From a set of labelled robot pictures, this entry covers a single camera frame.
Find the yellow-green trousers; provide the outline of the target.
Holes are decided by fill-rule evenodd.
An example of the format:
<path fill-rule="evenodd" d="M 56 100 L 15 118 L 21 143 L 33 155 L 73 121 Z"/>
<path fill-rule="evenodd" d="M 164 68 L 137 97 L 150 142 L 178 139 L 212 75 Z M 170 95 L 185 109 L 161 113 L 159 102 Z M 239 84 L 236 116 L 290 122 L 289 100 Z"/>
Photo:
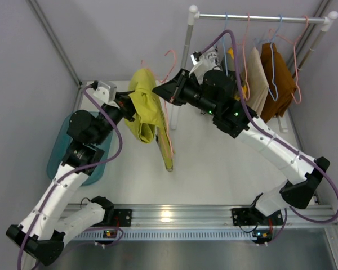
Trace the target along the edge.
<path fill-rule="evenodd" d="M 141 68 L 136 71 L 128 86 L 129 98 L 136 112 L 134 121 L 126 120 L 125 122 L 131 133 L 140 142 L 157 141 L 164 165 L 170 172 L 174 168 L 174 150 L 161 102 L 153 92 L 156 86 L 155 77 L 149 69 Z"/>

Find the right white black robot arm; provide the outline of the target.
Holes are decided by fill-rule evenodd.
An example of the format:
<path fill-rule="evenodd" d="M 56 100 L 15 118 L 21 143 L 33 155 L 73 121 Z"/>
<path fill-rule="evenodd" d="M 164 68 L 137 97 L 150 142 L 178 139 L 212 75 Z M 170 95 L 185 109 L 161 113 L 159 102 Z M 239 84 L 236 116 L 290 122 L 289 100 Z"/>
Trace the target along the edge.
<path fill-rule="evenodd" d="M 251 205 L 255 214 L 268 217 L 285 208 L 306 209 L 329 160 L 305 155 L 273 132 L 253 109 L 234 98 L 236 82 L 234 76 L 209 70 L 200 83 L 195 74 L 181 69 L 153 92 L 175 106 L 191 104 L 212 115 L 219 130 L 250 146 L 286 176 L 283 184 L 255 198 Z"/>

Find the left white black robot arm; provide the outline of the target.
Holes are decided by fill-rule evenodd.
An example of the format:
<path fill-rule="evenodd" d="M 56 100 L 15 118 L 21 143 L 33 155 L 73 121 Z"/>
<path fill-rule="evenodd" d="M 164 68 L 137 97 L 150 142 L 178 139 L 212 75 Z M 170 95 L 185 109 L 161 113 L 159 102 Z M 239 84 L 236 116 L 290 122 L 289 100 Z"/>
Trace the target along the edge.
<path fill-rule="evenodd" d="M 95 169 L 119 155 L 103 159 L 105 151 L 99 146 L 112 132 L 119 132 L 117 125 L 122 119 L 133 121 L 136 112 L 127 92 L 116 93 L 114 104 L 104 103 L 97 108 L 97 115 L 86 110 L 71 114 L 66 133 L 72 141 L 52 182 L 30 214 L 6 231 L 7 237 L 20 247 L 19 253 L 29 254 L 37 264 L 51 265 L 72 239 L 91 227 L 117 228 L 119 220 L 114 215 L 114 204 L 102 196 L 61 218 L 72 196 Z"/>

